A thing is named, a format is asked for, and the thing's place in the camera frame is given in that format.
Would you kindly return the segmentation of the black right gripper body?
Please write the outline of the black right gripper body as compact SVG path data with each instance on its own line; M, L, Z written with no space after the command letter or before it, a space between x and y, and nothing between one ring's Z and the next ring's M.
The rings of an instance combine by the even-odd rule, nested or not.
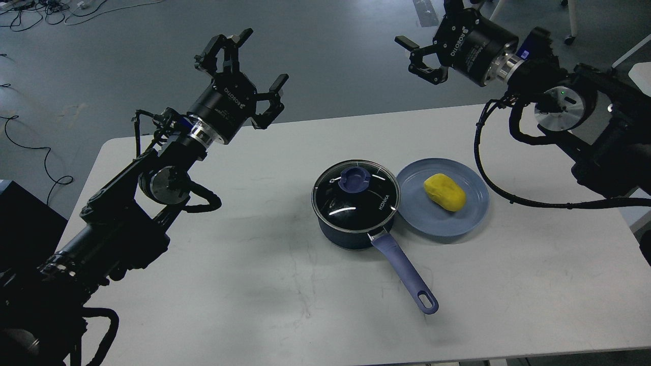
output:
M447 13L433 36L440 65L451 67L479 86L496 77L498 63L514 53L518 43L514 33L475 9Z

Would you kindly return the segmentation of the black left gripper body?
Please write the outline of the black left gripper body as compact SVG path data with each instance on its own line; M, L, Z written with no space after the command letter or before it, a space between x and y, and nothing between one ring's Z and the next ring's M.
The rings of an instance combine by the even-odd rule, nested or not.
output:
M230 144L255 111L256 86L245 74L217 74L189 107L188 115L209 125L220 144Z

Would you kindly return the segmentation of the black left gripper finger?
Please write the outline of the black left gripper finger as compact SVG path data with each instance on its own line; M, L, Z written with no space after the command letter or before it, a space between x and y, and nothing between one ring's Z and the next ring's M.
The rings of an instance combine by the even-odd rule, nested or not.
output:
M268 108L262 113L255 113L251 116L252 126L257 130L267 129L272 122L283 112L284 104L281 101L282 88L288 81L288 74L280 74L272 83L267 93L254 95L254 102L269 102Z
M239 35L227 37L220 34L212 37L204 50L194 56L195 69L213 78L239 74L239 49L253 33L252 28L245 28Z

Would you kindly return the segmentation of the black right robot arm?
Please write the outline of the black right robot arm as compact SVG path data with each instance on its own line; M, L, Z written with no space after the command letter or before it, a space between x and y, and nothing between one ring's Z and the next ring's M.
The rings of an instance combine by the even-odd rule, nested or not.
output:
M480 176L511 203L539 208L598 210L649 207L649 96L590 65L569 71L553 53L550 32L540 27L524 42L461 1L445 1L432 43L419 46L405 36L395 42L409 52L409 71L439 85L454 69L479 86L498 80L507 91L488 101L475 132L474 158ZM602 199L551 203L519 197L498 187L481 161L481 132L496 108L510 108L511 136L530 146L558 146L574 164L571 172Z

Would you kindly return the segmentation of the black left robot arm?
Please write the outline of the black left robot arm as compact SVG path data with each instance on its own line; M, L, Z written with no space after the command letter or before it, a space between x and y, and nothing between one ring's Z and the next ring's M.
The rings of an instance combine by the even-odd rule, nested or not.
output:
M136 156L88 200L80 212L85 226L69 243L57 252L24 246L14 253L2 269L2 365L80 365L87 320L104 317L108 329L89 361L102 364L120 318L86 306L91 296L165 253L179 214L221 207L189 169L213 143L229 144L247 120L265 129L284 110L287 74L259 93L240 70L238 51L252 34L216 35L195 56L195 68L211 81L187 113L135 111Z

